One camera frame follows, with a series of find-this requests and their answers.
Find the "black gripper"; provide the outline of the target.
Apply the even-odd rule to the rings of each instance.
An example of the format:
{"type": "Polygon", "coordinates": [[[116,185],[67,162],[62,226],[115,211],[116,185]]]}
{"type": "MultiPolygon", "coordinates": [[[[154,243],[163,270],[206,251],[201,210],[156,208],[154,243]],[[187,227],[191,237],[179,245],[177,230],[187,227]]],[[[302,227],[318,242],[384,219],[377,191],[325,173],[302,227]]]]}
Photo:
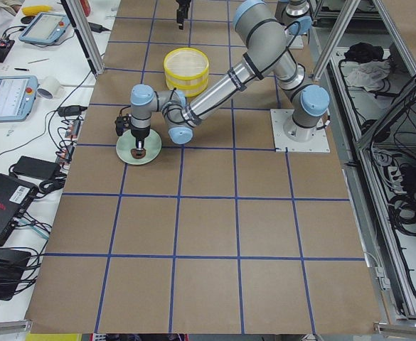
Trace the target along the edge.
{"type": "Polygon", "coordinates": [[[148,126],[144,128],[139,128],[139,127],[132,126],[130,131],[131,131],[132,136],[136,139],[135,141],[136,152],[144,153],[145,152],[144,140],[150,134],[150,127],[148,126]]]}

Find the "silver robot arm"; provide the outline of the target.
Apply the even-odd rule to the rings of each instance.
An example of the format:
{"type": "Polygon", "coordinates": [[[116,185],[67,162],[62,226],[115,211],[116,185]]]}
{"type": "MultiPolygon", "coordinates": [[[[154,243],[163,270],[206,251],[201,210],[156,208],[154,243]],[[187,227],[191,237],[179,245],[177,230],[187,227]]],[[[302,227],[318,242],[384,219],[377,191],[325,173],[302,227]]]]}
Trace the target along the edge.
{"type": "MultiPolygon", "coordinates": [[[[191,1],[176,2],[176,22],[178,28],[183,30],[184,21],[188,18],[191,1]]],[[[274,13],[277,21],[286,26],[293,36],[300,36],[308,33],[312,26],[312,17],[308,1],[278,1],[274,13]]]]}
{"type": "Polygon", "coordinates": [[[285,120],[284,134],[296,142],[313,139],[318,123],[328,109],[328,92],[312,84],[303,65],[292,56],[289,46],[296,36],[312,25],[308,1],[281,1],[272,13],[264,1],[244,1],[237,8],[233,28],[247,48],[241,60],[214,85],[186,103],[176,89],[156,92],[148,85],[135,85],[131,91],[131,112],[117,119],[117,132],[130,131],[134,158],[146,154],[145,143],[151,132],[151,116],[160,112],[175,144],[186,144],[199,126],[218,107],[244,92],[249,84],[273,74],[279,88],[294,107],[285,120]]]}

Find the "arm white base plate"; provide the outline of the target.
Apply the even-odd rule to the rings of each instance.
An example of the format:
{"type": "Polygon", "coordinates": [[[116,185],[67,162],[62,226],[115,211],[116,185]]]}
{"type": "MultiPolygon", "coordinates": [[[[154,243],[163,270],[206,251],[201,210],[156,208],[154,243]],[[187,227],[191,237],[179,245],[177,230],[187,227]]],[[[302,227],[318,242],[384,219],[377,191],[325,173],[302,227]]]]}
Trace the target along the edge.
{"type": "Polygon", "coordinates": [[[329,142],[320,117],[312,128],[301,128],[293,121],[293,109],[271,109],[271,121],[276,152],[329,153],[329,142]]]}
{"type": "Polygon", "coordinates": [[[288,49],[303,49],[304,42],[301,36],[294,36],[291,33],[287,33],[287,47],[288,49]]]}

